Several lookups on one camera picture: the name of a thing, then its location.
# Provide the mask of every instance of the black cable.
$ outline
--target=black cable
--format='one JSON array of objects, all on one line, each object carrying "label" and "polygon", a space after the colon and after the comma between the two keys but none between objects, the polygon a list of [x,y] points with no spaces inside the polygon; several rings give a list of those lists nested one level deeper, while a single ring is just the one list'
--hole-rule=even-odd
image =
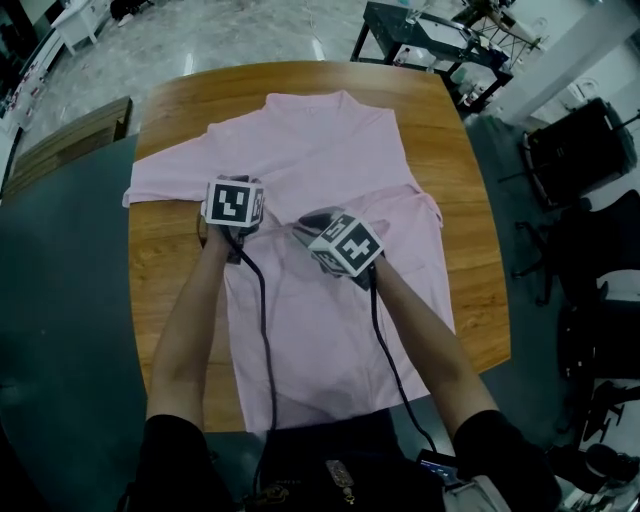
[{"label": "black cable", "polygon": [[378,290],[377,290],[377,281],[376,281],[376,267],[371,265],[368,269],[369,271],[369,284],[370,284],[370,292],[371,292],[371,320],[373,321],[373,330],[376,332],[376,337],[378,338],[378,343],[382,347],[384,351],[384,355],[387,356],[387,361],[389,361],[389,366],[391,366],[391,370],[393,371],[393,376],[396,378],[396,384],[398,386],[398,391],[400,392],[400,396],[402,397],[402,401],[404,402],[404,406],[409,413],[409,417],[411,418],[411,422],[413,426],[416,427],[416,430],[420,432],[424,438],[429,442],[431,446],[431,450],[434,453],[438,453],[436,450],[436,445],[433,442],[433,439],[429,435],[429,433],[420,426],[418,423],[418,419],[416,415],[413,413],[413,409],[411,408],[411,404],[407,399],[407,395],[404,392],[404,387],[402,387],[402,380],[400,380],[400,375],[398,375],[398,369],[396,368],[396,364],[393,362],[393,357],[391,357],[391,352],[389,352],[389,347],[384,341],[382,334],[380,333],[380,325],[378,325]]},{"label": "black cable", "polygon": [[[231,236],[228,226],[219,226],[220,231],[222,231],[222,235],[227,240],[227,243],[231,246],[231,248],[238,253],[242,261],[244,261],[251,270],[255,272],[258,276],[258,281],[260,283],[260,334],[262,334],[262,340],[264,341],[264,350],[267,358],[267,374],[269,376],[269,390],[271,393],[271,427],[269,428],[269,432],[267,433],[267,439],[271,433],[276,429],[278,424],[278,402],[276,398],[276,383],[273,378],[273,367],[271,363],[271,344],[269,343],[269,338],[267,337],[267,306],[265,299],[265,283],[264,276],[258,265],[256,265],[249,256],[245,254],[242,248],[236,243],[236,241]],[[264,459],[264,450],[262,451],[262,455],[260,455],[260,459],[258,460],[258,465],[256,466],[256,472],[253,475],[253,495],[258,495],[258,479],[260,477],[260,471],[262,470],[262,462]]]}]

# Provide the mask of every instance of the black table frame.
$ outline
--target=black table frame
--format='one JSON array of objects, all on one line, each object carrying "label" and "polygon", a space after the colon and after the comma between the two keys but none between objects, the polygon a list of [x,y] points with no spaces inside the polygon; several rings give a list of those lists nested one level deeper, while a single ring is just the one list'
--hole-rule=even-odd
[{"label": "black table frame", "polygon": [[[392,21],[387,19],[390,16],[393,17]],[[499,66],[493,64],[494,58],[480,45],[479,34],[473,30],[461,25],[460,23],[445,20],[427,13],[422,13],[420,17],[422,19],[461,30],[464,37],[467,38],[467,48],[460,49],[456,46],[431,39],[420,23],[416,22],[411,25],[406,22],[406,9],[403,7],[379,4],[377,2],[368,2],[363,15],[364,23],[362,24],[360,35],[358,36],[351,54],[351,62],[370,62],[390,66],[393,64],[393,61],[398,55],[400,48],[402,48],[402,45],[423,48],[434,55],[437,59],[454,63],[447,71],[435,70],[435,72],[443,78],[445,86],[447,86],[448,89],[454,87],[454,84],[451,81],[451,75],[458,70],[463,63],[472,62],[479,64],[480,66],[487,67],[493,71],[496,80],[469,107],[465,108],[458,105],[459,110],[475,113],[481,112],[489,97],[500,87],[509,83],[513,78],[513,75],[504,64]],[[398,29],[399,33],[392,34],[391,31],[388,30],[389,23],[395,24],[394,28]],[[362,46],[364,45],[369,31],[371,31],[376,38],[378,46],[384,55],[383,59],[360,57]],[[414,64],[403,64],[402,67],[421,71],[426,71],[428,69],[425,66],[416,66]]]}]

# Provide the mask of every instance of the black sleeve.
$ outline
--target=black sleeve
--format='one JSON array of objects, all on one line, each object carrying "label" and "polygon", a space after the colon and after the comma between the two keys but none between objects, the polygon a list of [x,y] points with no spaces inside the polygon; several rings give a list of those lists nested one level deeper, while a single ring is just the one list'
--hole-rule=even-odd
[{"label": "black sleeve", "polygon": [[498,411],[469,418],[456,432],[453,447],[460,476],[489,477],[511,510],[558,508],[560,486],[544,453]]},{"label": "black sleeve", "polygon": [[216,474],[204,435],[175,416],[150,418],[127,510],[233,510]]}]

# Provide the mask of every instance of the pink shirt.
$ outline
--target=pink shirt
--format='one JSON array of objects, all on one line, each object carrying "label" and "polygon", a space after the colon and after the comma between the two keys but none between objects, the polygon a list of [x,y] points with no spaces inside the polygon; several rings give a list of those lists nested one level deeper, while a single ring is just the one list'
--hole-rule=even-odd
[{"label": "pink shirt", "polygon": [[[278,428],[341,420],[401,403],[378,345],[369,295],[323,274],[291,225],[326,206],[364,218],[390,263],[453,329],[442,249],[442,219],[407,166],[392,110],[341,91],[270,94],[263,109],[137,162],[124,206],[163,199],[204,200],[218,175],[249,174],[265,186],[265,218],[245,252],[266,280],[267,327],[278,392]],[[227,265],[231,353],[247,430],[271,421],[259,288],[242,264]],[[386,309],[381,326],[409,399],[428,393]]]}]

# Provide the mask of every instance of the concrete floor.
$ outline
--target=concrete floor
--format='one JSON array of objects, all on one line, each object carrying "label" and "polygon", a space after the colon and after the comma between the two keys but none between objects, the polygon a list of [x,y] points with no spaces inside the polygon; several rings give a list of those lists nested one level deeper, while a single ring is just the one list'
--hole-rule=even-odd
[{"label": "concrete floor", "polygon": [[[469,133],[508,275],[535,258],[513,221],[544,215],[526,180],[497,183],[519,158],[512,135],[483,123]],[[130,137],[87,155],[0,209],[0,418],[53,510],[112,510],[135,473],[145,394],[129,306],[128,211],[121,207],[135,144]],[[540,285],[507,279],[512,359],[482,377],[507,417],[546,448],[564,426],[567,387],[555,354],[561,291],[538,308]],[[431,398],[414,408],[439,448],[452,453]],[[415,458],[425,441],[402,407],[392,417],[401,448]],[[241,496],[261,441],[246,433],[208,434],[207,441]]]},{"label": "concrete floor", "polygon": [[[397,3],[395,0],[382,0]],[[173,78],[241,64],[284,60],[348,61],[362,25],[366,0],[156,0],[119,28],[109,18],[94,46],[63,49],[47,84],[21,154],[65,124],[123,96],[133,100],[129,134],[138,133],[153,87]],[[462,0],[432,0],[429,13],[446,19]],[[381,56],[372,36],[363,57]],[[434,58],[414,51],[410,63]],[[489,70],[470,65],[470,76],[489,84]]]}]

